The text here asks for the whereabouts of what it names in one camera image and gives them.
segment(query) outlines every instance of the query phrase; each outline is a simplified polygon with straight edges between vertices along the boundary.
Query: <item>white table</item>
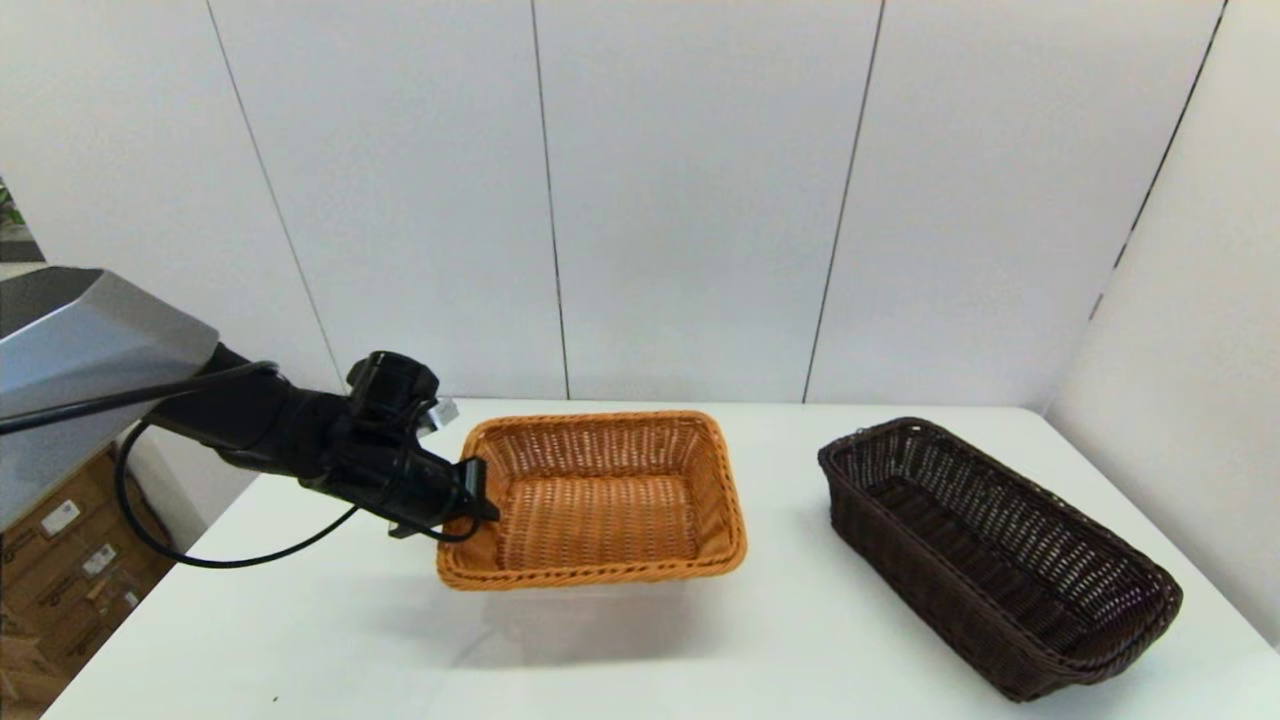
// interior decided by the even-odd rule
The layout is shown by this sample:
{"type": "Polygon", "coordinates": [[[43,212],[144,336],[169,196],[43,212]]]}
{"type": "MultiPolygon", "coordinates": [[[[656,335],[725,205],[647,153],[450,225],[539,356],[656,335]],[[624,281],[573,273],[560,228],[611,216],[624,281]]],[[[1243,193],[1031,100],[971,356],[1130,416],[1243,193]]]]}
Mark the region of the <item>white table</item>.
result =
{"type": "MultiPolygon", "coordinates": [[[[1039,416],[1014,409],[474,400],[426,446],[457,457],[499,415],[698,407],[722,424],[746,516],[735,573],[685,583],[462,593],[435,544],[367,514],[308,551],[177,568],[47,720],[90,717],[1280,717],[1280,656],[1039,416]],[[820,446],[899,415],[934,420],[1169,569],[1181,615],[1116,679],[1014,705],[828,523],[820,446]]],[[[192,550],[283,547],[343,505],[262,477],[192,550]]]]}

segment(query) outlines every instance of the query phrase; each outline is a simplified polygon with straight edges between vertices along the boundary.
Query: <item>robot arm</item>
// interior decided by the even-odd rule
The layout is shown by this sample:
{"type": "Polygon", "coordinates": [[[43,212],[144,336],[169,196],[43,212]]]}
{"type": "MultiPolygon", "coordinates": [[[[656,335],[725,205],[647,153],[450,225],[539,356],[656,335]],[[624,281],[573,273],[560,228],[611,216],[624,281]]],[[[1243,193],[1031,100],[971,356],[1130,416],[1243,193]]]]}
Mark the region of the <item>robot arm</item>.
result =
{"type": "Polygon", "coordinates": [[[0,283],[0,521],[142,419],[196,439],[227,462],[292,475],[428,533],[454,518],[497,520],[480,459],[452,464],[417,438],[456,414],[425,365],[374,352],[347,377],[348,396],[296,388],[216,342],[198,320],[102,270],[49,268],[0,283]],[[220,378],[159,402],[58,419],[52,409],[157,382],[220,378]]]}

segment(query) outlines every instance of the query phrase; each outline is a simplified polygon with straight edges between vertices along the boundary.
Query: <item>brown wicker basket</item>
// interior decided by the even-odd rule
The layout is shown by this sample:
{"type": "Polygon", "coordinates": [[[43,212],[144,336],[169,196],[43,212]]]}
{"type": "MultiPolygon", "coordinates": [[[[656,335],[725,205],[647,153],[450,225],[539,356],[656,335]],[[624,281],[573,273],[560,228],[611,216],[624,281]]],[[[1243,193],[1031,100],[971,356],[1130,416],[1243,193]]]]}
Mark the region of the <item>brown wicker basket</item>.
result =
{"type": "Polygon", "coordinates": [[[1178,615],[1169,573],[932,423],[869,428],[818,461],[836,532],[1010,700],[1119,674],[1178,615]]]}
{"type": "Polygon", "coordinates": [[[746,555],[728,450],[701,413],[502,418],[471,430],[462,455],[488,464],[502,520],[440,544],[453,588],[700,578],[746,555]]]}

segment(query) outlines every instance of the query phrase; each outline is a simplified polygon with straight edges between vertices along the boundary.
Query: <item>woven basket rim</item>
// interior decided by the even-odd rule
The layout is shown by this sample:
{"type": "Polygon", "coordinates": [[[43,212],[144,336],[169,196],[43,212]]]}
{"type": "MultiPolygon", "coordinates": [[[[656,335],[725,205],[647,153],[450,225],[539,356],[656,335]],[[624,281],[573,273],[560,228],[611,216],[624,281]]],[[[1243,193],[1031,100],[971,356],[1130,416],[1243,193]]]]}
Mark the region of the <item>woven basket rim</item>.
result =
{"type": "Polygon", "coordinates": [[[1117,556],[1124,556],[1125,559],[1138,565],[1143,570],[1142,574],[1146,578],[1153,578],[1158,580],[1161,588],[1178,587],[1176,580],[1174,580],[1174,578],[1169,574],[1167,570],[1165,570],[1164,568],[1157,565],[1153,560],[1151,560],[1151,557],[1148,557],[1146,553],[1129,544],[1126,541],[1124,541],[1124,538],[1120,538],[1108,528],[1100,524],[1097,520],[1089,518],[1088,515],[1078,510],[1075,506],[1070,505],[1069,502],[1059,497],[1052,491],[1044,488],[1039,483],[1027,478],[1021,473],[1018,473],[1016,470],[1000,462],[995,457],[991,457],[982,450],[977,448],[975,446],[970,445],[965,439],[960,438],[951,430],[947,430],[946,428],[938,425],[937,423],[932,423],[929,420],[914,416],[897,418],[895,420],[890,420],[879,425],[863,428],[852,434],[841,437],[828,443],[822,450],[819,450],[818,460],[824,470],[824,474],[827,475],[828,484],[838,488],[838,491],[841,492],[856,493],[867,498],[869,501],[868,506],[877,515],[882,516],[888,523],[893,524],[900,530],[905,532],[908,536],[915,539],[918,544],[920,544],[920,547],[929,555],[929,557],[937,565],[942,566],[946,570],[947,577],[951,578],[952,582],[959,582],[964,584],[966,589],[972,591],[972,593],[975,594],[982,601],[983,607],[988,611],[988,615],[995,615],[995,619],[1001,624],[1004,629],[1009,630],[1009,635],[1012,637],[1012,639],[1018,643],[1020,648],[1028,651],[1033,657],[1034,656],[1044,657],[1048,661],[1053,662],[1055,673],[1057,673],[1059,675],[1071,674],[1075,675],[1076,679],[1083,679],[1083,678],[1096,676],[1100,671],[1105,671],[1107,667],[1121,662],[1132,647],[1147,642],[1147,638],[1153,632],[1164,632],[1164,629],[1167,628],[1169,621],[1166,620],[1166,618],[1169,618],[1169,615],[1171,614],[1176,614],[1178,607],[1180,606],[1180,596],[1176,591],[1162,592],[1164,611],[1153,612],[1152,616],[1148,619],[1148,621],[1134,634],[1134,638],[1129,641],[1129,643],[1117,648],[1111,655],[1111,657],[1097,662],[1087,662],[1068,657],[1061,652],[1053,650],[1048,644],[1046,644],[1034,633],[1027,630],[1027,628],[1024,628],[1020,623],[1018,623],[1004,606],[996,602],[982,585],[977,584],[969,575],[956,569],[956,566],[950,560],[943,557],[932,546],[924,542],[923,538],[920,538],[919,534],[916,534],[915,530],[913,530],[908,524],[902,523],[892,512],[888,512],[879,502],[876,501],[874,497],[870,496],[870,493],[855,486],[852,480],[847,478],[844,474],[844,471],[836,468],[835,464],[831,461],[831,456],[841,450],[850,448],[854,445],[858,445],[868,439],[873,439],[881,434],[888,434],[891,432],[899,430],[904,425],[922,425],[928,430],[940,433],[942,436],[940,439],[945,439],[947,442],[954,443],[959,451],[965,452],[970,456],[975,456],[977,459],[982,460],[984,464],[992,466],[995,470],[1002,474],[1005,479],[1015,484],[1023,486],[1021,489],[1029,492],[1033,496],[1037,496],[1037,498],[1043,505],[1043,507],[1041,507],[1042,511],[1053,512],[1059,515],[1059,518],[1062,519],[1064,521],[1071,523],[1074,527],[1088,532],[1088,534],[1091,534],[1097,542],[1106,544],[1108,551],[1111,551],[1117,556]]]}
{"type": "MultiPolygon", "coordinates": [[[[557,568],[539,568],[536,570],[472,570],[458,565],[453,546],[439,543],[436,548],[436,570],[440,579],[451,587],[460,589],[483,589],[479,585],[485,583],[507,584],[511,582],[535,583],[539,579],[566,579],[590,577],[623,577],[631,580],[660,580],[668,579],[673,571],[680,573],[680,578],[710,577],[728,573],[742,564],[746,557],[746,527],[742,520],[742,510],[739,503],[737,488],[733,483],[733,473],[728,462],[728,446],[719,423],[707,413],[699,410],[650,410],[628,413],[575,413],[566,415],[513,415],[493,418],[476,424],[467,434],[462,447],[462,457],[475,455],[477,446],[485,434],[506,427],[529,425],[568,425],[575,423],[634,423],[634,421],[663,421],[663,420],[695,420],[705,427],[713,443],[719,465],[719,486],[726,500],[726,527],[728,530],[728,550],[708,557],[694,560],[653,560],[644,562],[609,562],[600,565],[575,565],[557,568]]],[[[530,584],[527,587],[538,587],[530,584]]]]}

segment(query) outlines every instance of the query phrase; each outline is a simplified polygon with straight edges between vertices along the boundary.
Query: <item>orange wicker basket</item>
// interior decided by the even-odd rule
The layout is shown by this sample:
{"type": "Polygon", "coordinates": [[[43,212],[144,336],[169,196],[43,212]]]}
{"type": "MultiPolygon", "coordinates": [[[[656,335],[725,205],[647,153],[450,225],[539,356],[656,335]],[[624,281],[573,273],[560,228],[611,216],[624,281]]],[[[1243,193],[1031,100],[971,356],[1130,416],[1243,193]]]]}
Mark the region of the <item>orange wicker basket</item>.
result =
{"type": "Polygon", "coordinates": [[[462,456],[488,464],[502,520],[440,543],[436,566],[449,587],[701,578],[746,555],[728,448],[701,413],[499,418],[471,430],[462,456]]]}

